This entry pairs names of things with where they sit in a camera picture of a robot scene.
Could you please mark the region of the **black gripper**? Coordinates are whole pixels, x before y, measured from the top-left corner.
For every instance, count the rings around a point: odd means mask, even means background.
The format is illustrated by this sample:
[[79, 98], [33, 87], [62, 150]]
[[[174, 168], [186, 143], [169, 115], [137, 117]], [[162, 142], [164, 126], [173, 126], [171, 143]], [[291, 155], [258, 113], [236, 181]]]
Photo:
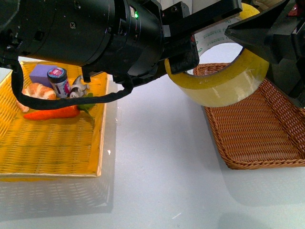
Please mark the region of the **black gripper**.
[[166, 74], [166, 60], [174, 74], [196, 67], [193, 34], [241, 11], [240, 0], [219, 0], [192, 14], [182, 1], [162, 10], [155, 0], [113, 0], [113, 81], [146, 84]]

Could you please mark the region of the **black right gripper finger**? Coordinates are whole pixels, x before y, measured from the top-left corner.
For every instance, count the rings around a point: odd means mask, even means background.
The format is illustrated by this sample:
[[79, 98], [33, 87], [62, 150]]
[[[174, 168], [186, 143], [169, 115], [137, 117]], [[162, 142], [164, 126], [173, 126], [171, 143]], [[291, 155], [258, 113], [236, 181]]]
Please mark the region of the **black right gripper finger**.
[[283, 0], [228, 26], [225, 35], [269, 62], [267, 79], [298, 107], [305, 105], [305, 2]]

